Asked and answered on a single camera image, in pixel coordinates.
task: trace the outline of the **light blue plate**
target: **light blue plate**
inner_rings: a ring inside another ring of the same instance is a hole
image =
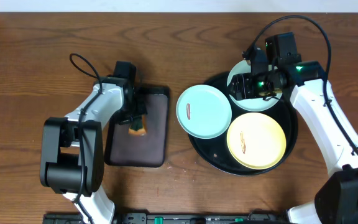
[[[229,127],[231,106],[217,88],[196,85],[180,95],[177,117],[187,133],[196,138],[211,139],[218,137]]]

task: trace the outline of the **green switch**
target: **green switch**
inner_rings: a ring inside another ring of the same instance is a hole
[[[162,217],[155,217],[154,218],[154,224],[162,224],[162,220],[163,220]]]

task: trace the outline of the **white plate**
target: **white plate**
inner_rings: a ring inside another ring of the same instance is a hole
[[[234,75],[246,73],[246,72],[251,72],[251,66],[248,65],[248,63],[245,60],[237,63],[237,65],[234,66],[233,69],[230,71],[226,85],[230,84],[231,79],[233,78]],[[281,95],[282,94],[279,93],[277,94],[276,97],[280,99]],[[276,99],[270,99],[269,101],[265,101],[262,98],[237,101],[234,99],[233,96],[230,96],[230,99],[242,109],[247,111],[253,111],[253,112],[267,110],[272,106],[274,106],[278,101]]]
[[[218,137],[229,127],[229,100],[217,88],[196,85],[185,90],[177,103],[177,117],[182,128],[200,139]]]

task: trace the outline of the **round black tray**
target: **round black tray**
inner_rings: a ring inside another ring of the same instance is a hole
[[[229,72],[221,73],[210,78],[204,84],[217,88],[229,99],[232,109],[231,121],[233,121],[238,116],[244,113],[250,113],[250,111],[238,107],[230,99],[226,90],[228,75]],[[227,130],[220,136],[212,139],[199,139],[189,135],[190,142],[203,159],[221,171],[234,175],[257,175],[266,173],[280,165],[292,152],[293,146],[296,143],[296,138],[298,137],[298,117],[296,116],[296,111],[292,105],[283,100],[278,101],[273,107],[265,111],[260,111],[259,113],[266,114],[277,121],[282,127],[287,140],[287,148],[285,149],[284,156],[277,164],[268,169],[250,169],[237,162],[226,146]]]

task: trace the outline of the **black tray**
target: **black tray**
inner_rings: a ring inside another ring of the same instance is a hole
[[[110,119],[106,150],[104,151],[104,162],[109,166],[160,167],[164,163],[170,90],[164,86],[144,85],[139,89],[139,94],[145,97],[148,133],[145,136],[128,134],[129,124],[122,126],[116,124],[113,115]],[[159,98],[157,101],[148,100],[148,97],[154,98],[156,95],[164,96],[164,98]],[[114,138],[116,128],[120,130],[117,132],[119,137]]]
[[[230,99],[226,90],[228,75],[229,72],[221,73],[207,80],[204,84],[217,88],[229,99],[233,121],[238,116],[244,113],[250,113],[251,111],[246,111],[238,107]],[[260,111],[259,113],[266,114],[277,121],[282,127],[287,140],[287,148],[285,149],[284,156],[277,164],[268,169],[250,169],[237,162],[226,146],[227,130],[220,136],[212,139],[199,139],[189,134],[190,142],[203,159],[221,171],[234,175],[257,175],[266,173],[280,165],[292,152],[293,146],[296,143],[296,138],[298,137],[298,117],[292,105],[283,100],[278,101],[273,107],[265,111]]]

